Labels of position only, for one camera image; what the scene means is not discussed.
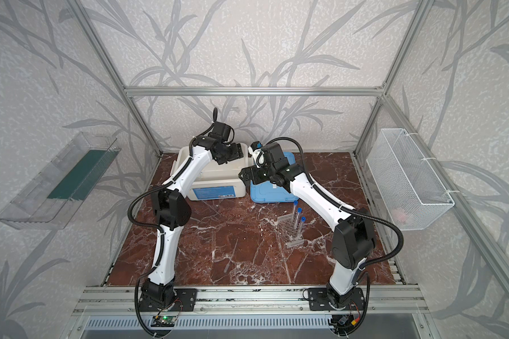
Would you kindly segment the blue plastic bin lid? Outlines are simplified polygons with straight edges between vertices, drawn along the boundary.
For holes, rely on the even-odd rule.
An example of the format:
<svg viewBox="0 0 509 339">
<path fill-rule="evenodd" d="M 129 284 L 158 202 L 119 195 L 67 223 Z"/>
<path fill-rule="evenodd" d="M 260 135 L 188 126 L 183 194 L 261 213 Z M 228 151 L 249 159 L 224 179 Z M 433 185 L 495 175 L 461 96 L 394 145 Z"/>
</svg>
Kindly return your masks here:
<svg viewBox="0 0 509 339">
<path fill-rule="evenodd" d="M 261 184 L 250 182 L 250 197 L 255 203 L 292 203 L 298 200 L 297 196 L 271 182 Z"/>
</svg>

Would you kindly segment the white plastic storage bin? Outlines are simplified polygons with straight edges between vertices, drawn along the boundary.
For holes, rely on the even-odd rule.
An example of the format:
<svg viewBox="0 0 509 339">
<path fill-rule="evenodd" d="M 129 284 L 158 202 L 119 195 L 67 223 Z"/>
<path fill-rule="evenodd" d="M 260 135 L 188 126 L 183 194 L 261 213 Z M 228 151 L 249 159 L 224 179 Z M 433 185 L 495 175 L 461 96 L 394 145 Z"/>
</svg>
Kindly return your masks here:
<svg viewBox="0 0 509 339">
<path fill-rule="evenodd" d="M 178 189 L 181 194 L 191 201 L 203 201 L 212 199 L 240 198 L 246 194 L 243 181 L 239 178 L 240 171 L 250 166 L 247 146 L 240 144 L 243 157 L 219 165 L 210 151 L 201 147 L 193 148 L 193 155 L 189 154 L 189 148 L 185 146 L 178 155 L 178 160 L 172 167 L 169 189 Z M 180 177 L 175 175 L 188 163 L 187 169 Z"/>
</svg>

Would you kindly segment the clear acrylic test tube rack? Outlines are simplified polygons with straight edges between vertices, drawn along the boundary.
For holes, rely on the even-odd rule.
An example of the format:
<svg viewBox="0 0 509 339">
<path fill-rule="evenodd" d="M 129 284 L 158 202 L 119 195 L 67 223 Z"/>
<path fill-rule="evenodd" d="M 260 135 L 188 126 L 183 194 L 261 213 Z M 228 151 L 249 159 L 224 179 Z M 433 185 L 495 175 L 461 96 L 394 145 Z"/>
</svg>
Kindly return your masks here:
<svg viewBox="0 0 509 339">
<path fill-rule="evenodd" d="M 298 230 L 295 230 L 291 225 L 291 213 L 277 218 L 277 231 L 287 249 L 304 245 L 305 239 L 303 238 L 303 234 L 302 238 L 299 239 L 297 236 Z"/>
</svg>

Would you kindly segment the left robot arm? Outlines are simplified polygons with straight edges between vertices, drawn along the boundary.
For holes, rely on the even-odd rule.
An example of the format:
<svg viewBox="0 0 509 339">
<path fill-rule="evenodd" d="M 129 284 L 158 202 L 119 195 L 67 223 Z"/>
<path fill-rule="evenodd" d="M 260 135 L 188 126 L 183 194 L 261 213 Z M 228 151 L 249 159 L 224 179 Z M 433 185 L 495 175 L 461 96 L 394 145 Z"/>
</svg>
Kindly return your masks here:
<svg viewBox="0 0 509 339">
<path fill-rule="evenodd" d="M 127 209 L 129 221 L 140 227 L 157 230 L 157 243 L 152 267 L 140 275 L 134 288 L 134 309 L 142 329 L 152 338 L 164 338 L 165 331 L 153 331 L 141 317 L 140 302 L 148 301 L 159 310 L 174 306 L 176 294 L 175 258 L 183 226 L 192 215 L 192 209 L 186 201 L 194 181 L 211 162 L 223 165 L 243 157 L 240 144 L 229 138 L 233 128 L 217 121 L 218 109 L 213 109 L 213 121 L 210 127 L 194 137 L 188 146 L 189 155 L 181 168 L 162 185 L 155 186 L 131 202 Z M 151 197 L 156 216 L 155 223 L 143 223 L 135 219 L 134 207 L 145 197 Z"/>
</svg>

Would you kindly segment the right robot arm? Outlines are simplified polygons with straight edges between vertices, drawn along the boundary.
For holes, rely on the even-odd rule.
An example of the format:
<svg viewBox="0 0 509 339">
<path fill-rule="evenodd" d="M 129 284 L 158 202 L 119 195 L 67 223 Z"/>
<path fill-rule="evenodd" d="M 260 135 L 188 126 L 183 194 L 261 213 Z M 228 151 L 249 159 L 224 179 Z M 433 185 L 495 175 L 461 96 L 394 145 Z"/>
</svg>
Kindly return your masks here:
<svg viewBox="0 0 509 339">
<path fill-rule="evenodd" d="M 337 311 L 352 305 L 361 307 L 357 317 L 349 315 L 345 322 L 330 323 L 337 336 L 349 337 L 366 319 L 370 290 L 362 291 L 358 287 L 362 279 L 371 284 L 365 269 L 397 256 L 404 246 L 404 235 L 394 223 L 374 217 L 365 209 L 355 209 L 332 195 L 316 182 L 305 160 L 291 164 L 279 144 L 281 140 L 274 138 L 265 145 L 253 142 L 248 148 L 253 165 L 242 169 L 238 176 L 244 183 L 271 182 L 284 188 L 308 204 L 329 225 L 336 264 L 326 286 L 325 299 Z M 397 236 L 397 244 L 390 253 L 370 258 L 376 247 L 376 223 L 390 228 Z"/>
</svg>

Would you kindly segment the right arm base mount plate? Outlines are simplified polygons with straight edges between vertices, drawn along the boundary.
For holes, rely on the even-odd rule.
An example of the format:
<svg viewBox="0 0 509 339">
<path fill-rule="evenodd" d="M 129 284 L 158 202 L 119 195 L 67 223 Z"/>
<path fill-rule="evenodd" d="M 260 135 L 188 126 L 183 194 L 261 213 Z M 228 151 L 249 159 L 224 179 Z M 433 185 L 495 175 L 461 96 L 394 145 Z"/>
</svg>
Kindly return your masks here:
<svg viewBox="0 0 509 339">
<path fill-rule="evenodd" d="M 366 306 L 366 297 L 358 287 L 344 295 L 328 287 L 308 288 L 305 292 L 311 311 L 363 311 Z"/>
</svg>

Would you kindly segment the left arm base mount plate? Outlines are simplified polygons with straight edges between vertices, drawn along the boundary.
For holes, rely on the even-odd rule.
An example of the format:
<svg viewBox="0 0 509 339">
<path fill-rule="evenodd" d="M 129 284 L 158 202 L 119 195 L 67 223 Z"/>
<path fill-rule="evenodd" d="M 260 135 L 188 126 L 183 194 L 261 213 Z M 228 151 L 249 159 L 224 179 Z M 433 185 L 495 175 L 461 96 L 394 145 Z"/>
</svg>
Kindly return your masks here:
<svg viewBox="0 0 509 339">
<path fill-rule="evenodd" d="M 161 292 L 142 292 L 139 301 L 141 312 L 192 312 L 198 290 L 180 288 Z"/>
</svg>

